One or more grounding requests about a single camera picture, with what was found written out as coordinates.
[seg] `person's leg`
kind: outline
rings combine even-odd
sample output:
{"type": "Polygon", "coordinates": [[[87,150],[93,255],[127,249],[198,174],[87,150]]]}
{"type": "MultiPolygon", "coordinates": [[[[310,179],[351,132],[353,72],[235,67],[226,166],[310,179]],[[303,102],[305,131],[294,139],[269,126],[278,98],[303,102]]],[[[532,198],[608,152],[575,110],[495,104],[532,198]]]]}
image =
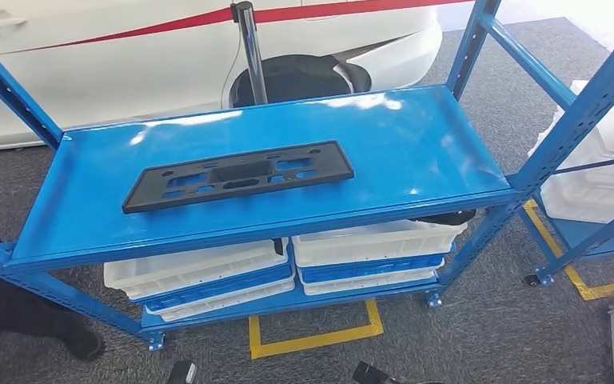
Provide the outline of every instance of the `person's leg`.
{"type": "Polygon", "coordinates": [[[103,348],[102,340],[88,330],[81,316],[1,279],[0,330],[58,338],[82,360],[97,357],[103,348]]]}

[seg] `blue metal shelf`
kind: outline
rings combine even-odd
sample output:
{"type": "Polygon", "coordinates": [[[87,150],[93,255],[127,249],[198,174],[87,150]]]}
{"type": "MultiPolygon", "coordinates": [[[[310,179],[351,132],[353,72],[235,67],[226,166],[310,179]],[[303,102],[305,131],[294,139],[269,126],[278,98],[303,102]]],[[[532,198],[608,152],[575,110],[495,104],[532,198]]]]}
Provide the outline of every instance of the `blue metal shelf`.
{"type": "MultiPolygon", "coordinates": [[[[577,222],[573,220],[563,220],[560,218],[550,218],[544,209],[544,204],[539,194],[534,196],[537,205],[543,212],[547,221],[552,225],[552,228],[556,231],[561,241],[564,243],[566,249],[570,250],[580,244],[590,235],[596,233],[605,224],[599,224],[595,222],[577,222]]],[[[582,257],[583,260],[590,258],[600,258],[603,256],[614,255],[614,238],[608,240],[601,246],[598,246],[594,250],[587,253],[582,257]]]]}
{"type": "Polygon", "coordinates": [[[427,278],[414,282],[401,282],[388,286],[376,286],[360,290],[346,290],[332,294],[306,295],[302,290],[302,284],[298,276],[295,277],[295,289],[290,292],[245,302],[236,306],[228,306],[220,310],[198,314],[188,318],[164,322],[160,316],[148,314],[146,308],[142,308],[142,331],[154,332],[159,330],[173,330],[183,326],[200,326],[211,322],[232,320],[235,318],[247,318],[252,315],[271,314],[288,310],[299,310],[315,306],[329,306],[343,302],[355,302],[366,298],[377,298],[387,294],[403,294],[416,291],[429,292],[435,290],[437,278],[427,278]]]}
{"type": "MultiPolygon", "coordinates": [[[[0,245],[0,278],[132,334],[148,342],[150,350],[163,347],[162,331],[168,329],[386,294],[424,292],[430,306],[439,306],[441,294],[614,106],[614,51],[575,96],[496,20],[499,5],[500,0],[475,1],[445,84],[64,134],[0,64],[0,99],[55,152],[18,243],[12,251],[0,245]],[[488,34],[565,110],[537,150],[507,178],[458,103],[488,34]],[[122,212],[122,202],[146,167],[328,140],[339,142],[354,178],[122,212]],[[304,295],[297,280],[291,292],[176,322],[148,314],[137,322],[43,271],[485,206],[491,209],[437,278],[318,296],[304,295]]],[[[541,282],[550,282],[552,274],[586,250],[593,256],[614,252],[614,220],[606,226],[551,223],[566,245],[575,247],[553,260],[546,252],[548,265],[533,276],[541,282]]]]}
{"type": "Polygon", "coordinates": [[[74,130],[61,142],[8,266],[50,270],[224,246],[494,206],[515,194],[445,86],[74,130]],[[333,139],[354,178],[121,210],[146,167],[333,139]]]}

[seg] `car wheel well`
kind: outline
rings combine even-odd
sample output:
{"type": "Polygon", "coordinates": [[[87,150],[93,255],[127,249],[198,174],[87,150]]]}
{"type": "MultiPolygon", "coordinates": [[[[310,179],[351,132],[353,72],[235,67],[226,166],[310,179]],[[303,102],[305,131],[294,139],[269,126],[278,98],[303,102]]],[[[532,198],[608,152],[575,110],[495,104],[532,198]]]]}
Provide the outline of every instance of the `car wheel well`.
{"type": "MultiPolygon", "coordinates": [[[[262,61],[262,69],[269,102],[351,94],[370,87],[370,77],[364,69],[340,64],[333,56],[292,54],[268,58],[262,61]]],[[[253,105],[248,70],[234,80],[229,92],[229,105],[253,105]]]]}

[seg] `white plastic bin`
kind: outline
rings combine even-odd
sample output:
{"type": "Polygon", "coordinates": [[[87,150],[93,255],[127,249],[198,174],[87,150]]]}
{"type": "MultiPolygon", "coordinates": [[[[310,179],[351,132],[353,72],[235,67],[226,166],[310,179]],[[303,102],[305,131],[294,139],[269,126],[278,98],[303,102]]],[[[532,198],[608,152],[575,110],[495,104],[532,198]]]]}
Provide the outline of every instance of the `white plastic bin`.
{"type": "MultiPolygon", "coordinates": [[[[571,90],[578,94],[587,82],[574,81],[571,90]]],[[[558,108],[552,125],[538,136],[532,152],[554,124],[563,116],[558,108]]],[[[614,107],[564,160],[559,169],[614,159],[614,107]]],[[[549,217],[584,222],[606,223],[614,219],[614,165],[556,174],[540,188],[549,217]]]]}
{"type": "Polygon", "coordinates": [[[467,228],[400,220],[293,237],[295,263],[301,267],[443,254],[467,228]]]}
{"type": "Polygon", "coordinates": [[[173,306],[164,310],[150,311],[150,314],[161,316],[164,322],[172,322],[180,318],[188,318],[197,314],[210,312],[211,310],[219,310],[227,306],[234,306],[244,302],[251,302],[259,298],[267,298],[275,294],[283,294],[295,288],[295,274],[290,278],[270,282],[261,286],[254,286],[246,290],[235,290],[228,294],[220,294],[212,298],[205,298],[195,302],[188,302],[180,306],[173,306]]]}
{"type": "Polygon", "coordinates": [[[540,188],[544,209],[550,218],[604,224],[614,219],[614,186],[561,177],[565,175],[552,176],[540,188]]]}
{"type": "MultiPolygon", "coordinates": [[[[284,248],[288,239],[283,239],[284,248]]],[[[105,263],[105,285],[132,300],[286,262],[272,240],[105,263]]]]}
{"type": "Polygon", "coordinates": [[[357,278],[342,278],[338,280],[329,280],[326,282],[305,283],[302,281],[302,274],[298,268],[297,272],[300,275],[302,287],[305,294],[312,296],[315,294],[330,294],[332,292],[340,292],[343,290],[359,290],[361,288],[370,288],[372,286],[385,286],[388,284],[397,284],[399,282],[411,282],[414,280],[424,280],[433,278],[435,270],[444,265],[432,268],[420,268],[417,270],[400,270],[397,272],[388,272],[384,274],[371,274],[368,276],[360,276],[357,278]]]}

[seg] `black tire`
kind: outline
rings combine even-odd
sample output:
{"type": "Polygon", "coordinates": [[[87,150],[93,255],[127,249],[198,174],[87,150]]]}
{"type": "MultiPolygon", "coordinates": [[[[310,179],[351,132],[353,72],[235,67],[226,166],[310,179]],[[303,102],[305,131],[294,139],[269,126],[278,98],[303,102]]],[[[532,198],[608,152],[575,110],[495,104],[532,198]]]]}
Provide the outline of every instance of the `black tire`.
{"type": "MultiPolygon", "coordinates": [[[[310,56],[275,58],[263,62],[268,101],[288,102],[352,93],[351,85],[333,69],[337,64],[333,58],[310,56]]],[[[232,106],[252,106],[253,91],[248,70],[239,76],[235,88],[232,106]]]]}

